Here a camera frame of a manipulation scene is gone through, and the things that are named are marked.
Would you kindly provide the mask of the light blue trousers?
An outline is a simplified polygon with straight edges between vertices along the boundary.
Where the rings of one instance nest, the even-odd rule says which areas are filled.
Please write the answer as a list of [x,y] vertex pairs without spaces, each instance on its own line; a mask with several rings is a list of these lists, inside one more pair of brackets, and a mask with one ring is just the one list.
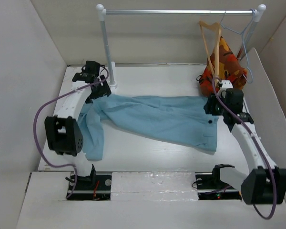
[[217,150],[216,116],[206,114],[207,98],[199,96],[137,96],[112,94],[82,107],[78,126],[83,135],[83,151],[88,160],[103,158],[105,143],[102,121],[147,138]]

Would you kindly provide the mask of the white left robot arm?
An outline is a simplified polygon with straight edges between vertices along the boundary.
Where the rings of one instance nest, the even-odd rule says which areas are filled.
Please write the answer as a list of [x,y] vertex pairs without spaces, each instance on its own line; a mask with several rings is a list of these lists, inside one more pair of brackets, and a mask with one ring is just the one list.
[[48,147],[74,168],[74,180],[80,181],[86,189],[95,187],[97,178],[95,168],[83,152],[84,138],[77,123],[80,111],[88,99],[109,96],[111,90],[106,76],[101,70],[82,70],[72,79],[71,91],[60,96],[65,98],[61,108],[45,118]]

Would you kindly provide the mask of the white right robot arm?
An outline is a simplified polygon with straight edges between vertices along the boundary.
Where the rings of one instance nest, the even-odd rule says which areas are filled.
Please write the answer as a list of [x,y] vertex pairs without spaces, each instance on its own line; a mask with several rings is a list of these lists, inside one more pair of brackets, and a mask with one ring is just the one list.
[[222,116],[230,133],[238,141],[249,173],[232,165],[216,165],[212,170],[212,185],[226,184],[241,192],[248,205],[281,204],[286,193],[286,169],[279,168],[263,147],[249,113],[243,112],[244,94],[239,89],[226,89],[210,94],[204,110],[209,115]]

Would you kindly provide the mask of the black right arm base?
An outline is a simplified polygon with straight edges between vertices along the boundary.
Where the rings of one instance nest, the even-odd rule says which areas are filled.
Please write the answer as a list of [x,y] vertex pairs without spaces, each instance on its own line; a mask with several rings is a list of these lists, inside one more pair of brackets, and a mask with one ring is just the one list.
[[242,200],[239,191],[220,180],[215,181],[211,173],[195,174],[192,188],[197,190],[198,200]]

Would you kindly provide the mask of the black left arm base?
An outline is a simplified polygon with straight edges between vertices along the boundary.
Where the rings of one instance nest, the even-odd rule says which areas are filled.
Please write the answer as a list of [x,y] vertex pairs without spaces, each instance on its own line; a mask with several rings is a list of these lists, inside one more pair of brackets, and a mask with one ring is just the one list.
[[65,178],[69,181],[66,199],[70,201],[109,201],[111,200],[112,174],[100,173],[96,174],[96,180],[92,184],[82,177],[77,178],[75,190],[75,175]]

